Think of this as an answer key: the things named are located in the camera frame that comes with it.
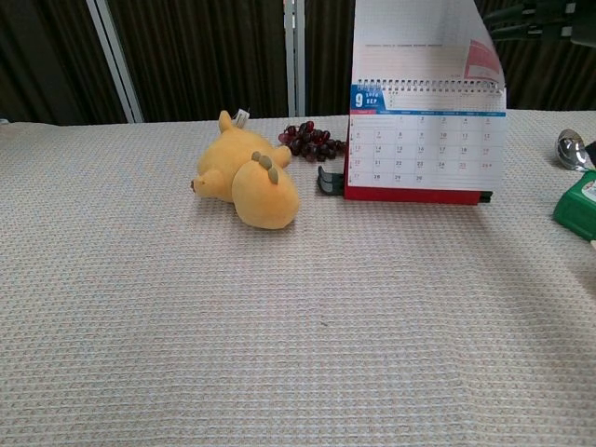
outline green object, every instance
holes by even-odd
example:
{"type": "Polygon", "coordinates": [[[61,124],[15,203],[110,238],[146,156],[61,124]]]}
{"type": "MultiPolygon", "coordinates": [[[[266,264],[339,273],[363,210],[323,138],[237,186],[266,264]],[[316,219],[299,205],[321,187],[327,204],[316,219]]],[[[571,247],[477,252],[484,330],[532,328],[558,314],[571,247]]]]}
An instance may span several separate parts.
{"type": "Polygon", "coordinates": [[[563,194],[553,217],[584,239],[596,239],[596,171],[586,172],[563,194]]]}

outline beige tablecloth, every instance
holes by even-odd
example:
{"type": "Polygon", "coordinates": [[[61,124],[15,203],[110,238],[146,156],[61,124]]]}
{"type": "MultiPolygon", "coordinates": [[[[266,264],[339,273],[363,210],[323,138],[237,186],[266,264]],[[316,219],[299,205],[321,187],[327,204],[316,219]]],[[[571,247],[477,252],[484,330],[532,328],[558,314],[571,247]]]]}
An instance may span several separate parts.
{"type": "Polygon", "coordinates": [[[508,126],[490,204],[322,196],[295,158],[280,232],[193,196],[215,122],[0,126],[0,443],[596,445],[596,252],[551,219],[596,113],[508,126]]]}

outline yellow plush toy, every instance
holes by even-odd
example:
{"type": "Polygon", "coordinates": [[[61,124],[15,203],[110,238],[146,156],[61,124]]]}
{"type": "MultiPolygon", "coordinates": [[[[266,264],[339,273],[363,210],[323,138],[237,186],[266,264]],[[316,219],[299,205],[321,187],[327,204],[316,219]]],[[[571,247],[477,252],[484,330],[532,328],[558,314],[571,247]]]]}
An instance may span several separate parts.
{"type": "Polygon", "coordinates": [[[197,164],[191,188],[201,197],[233,202],[238,217],[250,226],[280,229],[300,209],[291,177],[287,146],[274,147],[257,133],[234,126],[230,114],[220,113],[220,136],[197,164]]]}

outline desk calendar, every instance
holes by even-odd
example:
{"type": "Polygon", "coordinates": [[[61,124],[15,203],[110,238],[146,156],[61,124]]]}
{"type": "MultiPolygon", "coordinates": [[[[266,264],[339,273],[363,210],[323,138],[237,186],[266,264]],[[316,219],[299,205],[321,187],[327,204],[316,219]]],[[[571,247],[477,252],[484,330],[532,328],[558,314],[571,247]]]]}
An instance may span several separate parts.
{"type": "Polygon", "coordinates": [[[497,189],[506,92],[474,1],[357,0],[349,119],[346,197],[497,189]]]}

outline dark curtain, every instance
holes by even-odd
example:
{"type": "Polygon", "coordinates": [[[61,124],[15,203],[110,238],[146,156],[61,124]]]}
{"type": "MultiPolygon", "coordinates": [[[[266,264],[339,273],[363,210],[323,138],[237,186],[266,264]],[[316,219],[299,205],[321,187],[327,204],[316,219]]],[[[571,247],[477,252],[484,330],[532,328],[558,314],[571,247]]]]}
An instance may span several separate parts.
{"type": "MultiPolygon", "coordinates": [[[[483,16],[516,0],[476,0],[483,16]]],[[[306,114],[349,113],[355,0],[306,0],[306,114]]],[[[509,109],[596,110],[596,48],[499,42],[509,109]]]]}
{"type": "Polygon", "coordinates": [[[281,0],[110,0],[145,121],[288,115],[281,0]]]}
{"type": "Polygon", "coordinates": [[[126,122],[84,1],[0,1],[0,117],[126,122]]]}

